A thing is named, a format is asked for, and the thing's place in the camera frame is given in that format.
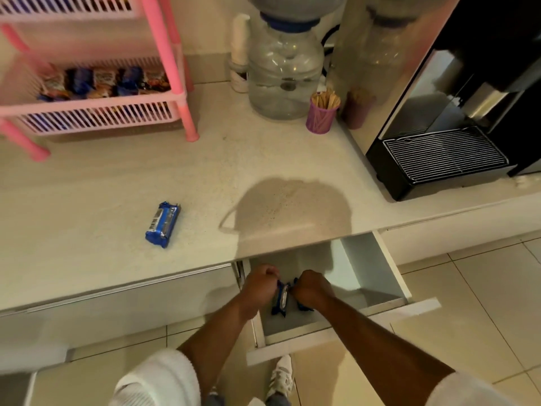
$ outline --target open drawer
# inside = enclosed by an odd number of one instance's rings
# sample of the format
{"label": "open drawer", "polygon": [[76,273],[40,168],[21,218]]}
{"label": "open drawer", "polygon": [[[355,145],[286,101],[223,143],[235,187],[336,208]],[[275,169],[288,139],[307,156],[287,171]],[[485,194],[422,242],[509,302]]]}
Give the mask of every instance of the open drawer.
{"label": "open drawer", "polygon": [[[277,266],[281,280],[292,285],[304,270],[323,273],[338,298],[385,327],[440,307],[435,298],[409,304],[411,293],[375,231],[244,259],[238,266],[247,275],[261,263]],[[299,311],[293,297],[288,299],[286,317],[271,315],[271,305],[252,320],[256,348],[247,353],[248,365],[337,338],[321,314]]]}

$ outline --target barcode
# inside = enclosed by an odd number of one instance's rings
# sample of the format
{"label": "barcode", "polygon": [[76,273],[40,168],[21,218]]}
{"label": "barcode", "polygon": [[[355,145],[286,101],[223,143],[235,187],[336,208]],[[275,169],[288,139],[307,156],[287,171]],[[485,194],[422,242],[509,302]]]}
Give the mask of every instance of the barcode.
{"label": "barcode", "polygon": [[152,223],[148,227],[149,231],[156,231],[156,227],[158,226],[159,218],[162,217],[163,209],[159,209],[156,212],[156,215],[154,215],[154,218],[152,219]]}

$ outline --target tile floor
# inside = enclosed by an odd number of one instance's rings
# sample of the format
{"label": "tile floor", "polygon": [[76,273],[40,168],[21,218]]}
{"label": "tile floor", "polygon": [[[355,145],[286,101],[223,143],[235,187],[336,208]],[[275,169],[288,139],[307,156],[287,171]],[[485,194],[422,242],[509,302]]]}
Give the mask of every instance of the tile floor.
{"label": "tile floor", "polygon": [[[520,406],[541,406],[541,231],[454,251],[399,267],[415,300],[442,308],[392,325],[396,334],[452,367],[493,383]],[[38,373],[31,406],[106,405],[116,381],[159,348],[178,347],[204,323],[193,319],[76,349],[72,362]],[[219,391],[228,406],[263,397],[274,362],[248,368],[253,345],[242,331]],[[382,406],[335,341],[293,356],[293,406]]]}

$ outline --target white countertop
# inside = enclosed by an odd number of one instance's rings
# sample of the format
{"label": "white countertop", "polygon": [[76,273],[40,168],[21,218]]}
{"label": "white countertop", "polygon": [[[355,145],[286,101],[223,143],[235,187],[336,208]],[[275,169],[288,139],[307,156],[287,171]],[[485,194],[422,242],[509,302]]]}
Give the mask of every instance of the white countertop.
{"label": "white countertop", "polygon": [[[502,179],[393,202],[336,123],[318,136],[264,120],[226,83],[189,102],[196,143],[182,130],[77,134],[34,163],[0,140],[0,310],[541,191]],[[163,250],[145,231],[166,200],[182,212]]]}

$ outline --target pant leg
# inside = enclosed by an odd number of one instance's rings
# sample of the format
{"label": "pant leg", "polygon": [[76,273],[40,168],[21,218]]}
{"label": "pant leg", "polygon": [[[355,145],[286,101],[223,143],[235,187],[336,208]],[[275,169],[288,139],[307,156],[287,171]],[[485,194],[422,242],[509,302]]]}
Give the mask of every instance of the pant leg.
{"label": "pant leg", "polygon": [[291,402],[280,392],[271,395],[266,401],[266,406],[291,406]]}
{"label": "pant leg", "polygon": [[220,395],[208,395],[203,406],[226,406],[226,400]]}

